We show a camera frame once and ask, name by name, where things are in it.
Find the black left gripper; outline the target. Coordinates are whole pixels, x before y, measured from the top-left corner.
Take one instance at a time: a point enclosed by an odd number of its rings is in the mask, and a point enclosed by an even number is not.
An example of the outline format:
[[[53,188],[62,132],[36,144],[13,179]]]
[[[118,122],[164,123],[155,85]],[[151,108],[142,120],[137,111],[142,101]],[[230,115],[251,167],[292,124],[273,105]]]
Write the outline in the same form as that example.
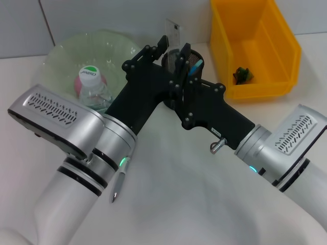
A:
[[[161,102],[176,96],[188,75],[191,45],[170,51],[170,72],[154,64],[168,49],[167,35],[157,46],[146,45],[131,60],[122,64],[127,83],[105,114],[119,120],[138,134]]]

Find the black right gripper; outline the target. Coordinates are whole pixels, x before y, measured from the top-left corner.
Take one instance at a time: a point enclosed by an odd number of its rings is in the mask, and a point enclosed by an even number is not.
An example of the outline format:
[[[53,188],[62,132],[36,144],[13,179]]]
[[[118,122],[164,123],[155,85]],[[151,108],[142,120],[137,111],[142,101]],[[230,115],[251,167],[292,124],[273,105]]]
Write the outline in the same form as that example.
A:
[[[189,86],[183,88],[183,128],[203,127],[219,139],[225,139],[226,145],[235,150],[255,124],[226,103],[222,83],[189,77]]]

